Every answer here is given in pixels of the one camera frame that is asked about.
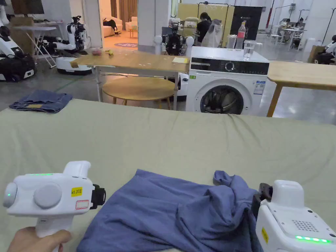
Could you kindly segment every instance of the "doorway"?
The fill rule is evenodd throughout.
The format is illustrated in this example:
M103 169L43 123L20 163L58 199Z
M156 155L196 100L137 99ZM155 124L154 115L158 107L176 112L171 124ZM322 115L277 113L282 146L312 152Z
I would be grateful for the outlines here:
M99 0L99 7L103 47L137 50L138 0Z

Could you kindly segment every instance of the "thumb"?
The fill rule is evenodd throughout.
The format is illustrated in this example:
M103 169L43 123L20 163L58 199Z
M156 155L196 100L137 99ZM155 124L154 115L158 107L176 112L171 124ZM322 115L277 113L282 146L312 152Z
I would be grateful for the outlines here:
M42 238L36 245L43 252L52 252L61 243L67 243L71 240L71 233L66 230L60 230L57 233Z

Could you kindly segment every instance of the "round rug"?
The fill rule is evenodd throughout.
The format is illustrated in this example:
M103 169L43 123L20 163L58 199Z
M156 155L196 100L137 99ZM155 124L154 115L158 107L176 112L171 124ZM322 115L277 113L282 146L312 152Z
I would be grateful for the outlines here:
M120 46L120 47L138 47L137 43L117 43L114 44L115 46Z

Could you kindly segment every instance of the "plastic bottle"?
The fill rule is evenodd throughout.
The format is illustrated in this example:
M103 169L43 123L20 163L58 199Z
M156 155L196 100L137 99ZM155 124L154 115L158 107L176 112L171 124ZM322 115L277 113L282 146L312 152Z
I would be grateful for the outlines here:
M245 33L246 33L245 24L246 24L246 21L242 22L242 26L238 30L236 49L243 48L243 43L244 43Z

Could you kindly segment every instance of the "wheel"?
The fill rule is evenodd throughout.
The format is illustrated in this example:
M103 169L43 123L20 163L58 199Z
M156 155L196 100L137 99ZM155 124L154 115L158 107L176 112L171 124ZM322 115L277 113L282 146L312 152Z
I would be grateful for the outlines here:
M19 82L21 78L17 74L13 74L11 79L12 79L12 82Z

